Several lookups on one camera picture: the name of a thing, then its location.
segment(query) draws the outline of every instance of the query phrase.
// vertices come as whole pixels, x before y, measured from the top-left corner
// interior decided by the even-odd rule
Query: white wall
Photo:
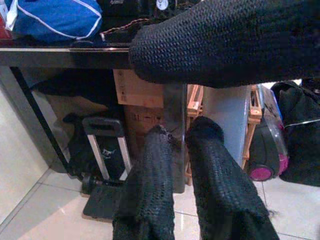
[[[47,169],[46,161],[0,86],[0,224]]]

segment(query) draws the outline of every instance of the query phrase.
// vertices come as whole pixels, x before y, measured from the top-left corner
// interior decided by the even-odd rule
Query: knitted fabric
[[[154,127],[130,171],[113,221],[113,240],[174,240],[171,136]]]
[[[202,240],[279,239],[254,184],[223,138],[206,117],[197,118],[186,136]]]
[[[320,74],[318,0],[205,0],[143,27],[129,59],[142,79],[215,88]]]

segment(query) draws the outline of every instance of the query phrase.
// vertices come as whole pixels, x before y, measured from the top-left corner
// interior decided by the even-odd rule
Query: black bag
[[[293,81],[272,87],[285,127],[288,182],[320,187],[320,96]]]

